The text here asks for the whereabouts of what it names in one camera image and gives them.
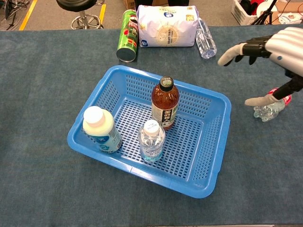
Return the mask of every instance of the brown tea bottle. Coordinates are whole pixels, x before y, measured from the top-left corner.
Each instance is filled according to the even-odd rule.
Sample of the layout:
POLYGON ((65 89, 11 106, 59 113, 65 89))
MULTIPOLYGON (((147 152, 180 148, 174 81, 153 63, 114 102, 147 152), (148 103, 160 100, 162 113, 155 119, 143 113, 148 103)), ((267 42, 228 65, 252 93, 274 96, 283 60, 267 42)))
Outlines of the brown tea bottle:
POLYGON ((171 77, 162 77, 151 94, 152 117, 165 130, 170 129, 175 121, 179 102, 179 91, 171 77))

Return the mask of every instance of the bottle label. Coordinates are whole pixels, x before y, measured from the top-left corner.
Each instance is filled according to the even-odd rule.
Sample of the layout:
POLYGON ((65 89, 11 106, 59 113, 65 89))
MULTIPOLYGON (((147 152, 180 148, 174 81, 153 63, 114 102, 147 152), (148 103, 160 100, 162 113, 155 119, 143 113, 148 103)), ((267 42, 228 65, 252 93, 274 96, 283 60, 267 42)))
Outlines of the bottle label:
POLYGON ((162 110, 156 107, 154 103, 152 103, 152 117, 162 127, 171 126, 175 121, 177 107, 178 104, 175 105, 172 109, 162 110))
MULTIPOLYGON (((274 93, 277 89, 278 89, 278 88, 276 87, 276 88, 270 90, 269 94, 274 93)), ((285 103, 285 106, 287 106, 287 105, 292 101, 292 96, 289 95, 289 96, 284 97, 284 98, 283 98, 283 101, 284 101, 284 103, 285 103)))
POLYGON ((153 157, 157 157, 161 154, 162 147, 157 150, 147 150, 145 148, 142 148, 142 152, 143 152, 144 156, 153 158, 153 157))
POLYGON ((90 136, 98 143, 100 149, 106 153, 117 151, 122 145, 122 137, 118 130, 113 126, 108 135, 105 136, 90 136))

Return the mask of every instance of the blue plastic basket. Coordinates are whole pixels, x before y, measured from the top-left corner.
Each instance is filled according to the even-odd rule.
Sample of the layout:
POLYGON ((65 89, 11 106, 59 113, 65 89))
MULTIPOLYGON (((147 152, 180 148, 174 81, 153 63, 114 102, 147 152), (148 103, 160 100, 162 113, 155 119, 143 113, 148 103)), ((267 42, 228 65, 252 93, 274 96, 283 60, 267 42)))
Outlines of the blue plastic basket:
POLYGON ((125 66, 110 68, 97 84, 68 134, 69 146, 84 155, 194 198, 212 193, 221 168, 231 103, 217 92, 175 80, 180 93, 174 126, 167 131, 163 156, 145 162, 137 133, 151 119, 151 93, 160 76, 125 66), (123 144, 112 154, 82 129, 83 113, 98 105, 112 113, 123 144))

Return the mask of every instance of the robotic arm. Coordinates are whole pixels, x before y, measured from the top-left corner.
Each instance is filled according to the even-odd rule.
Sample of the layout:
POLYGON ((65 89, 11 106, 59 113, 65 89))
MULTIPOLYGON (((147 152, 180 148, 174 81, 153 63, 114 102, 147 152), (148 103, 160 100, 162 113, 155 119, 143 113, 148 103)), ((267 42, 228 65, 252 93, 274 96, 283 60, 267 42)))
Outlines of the robotic arm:
POLYGON ((257 57, 269 58, 283 67, 285 75, 291 78, 273 94, 247 99, 246 105, 269 105, 303 88, 303 29, 287 27, 274 35, 247 40, 228 49, 221 56, 218 64, 228 66, 234 57, 235 61, 239 62, 243 56, 250 57, 250 65, 257 57))

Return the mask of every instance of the white bag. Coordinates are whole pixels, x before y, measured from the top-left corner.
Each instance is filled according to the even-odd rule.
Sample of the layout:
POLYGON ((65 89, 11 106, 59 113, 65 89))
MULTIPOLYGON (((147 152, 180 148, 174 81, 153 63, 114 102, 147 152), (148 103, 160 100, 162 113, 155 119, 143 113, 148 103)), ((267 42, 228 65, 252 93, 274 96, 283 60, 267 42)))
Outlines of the white bag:
POLYGON ((195 6, 143 6, 137 11, 141 47, 193 46, 199 16, 195 6))

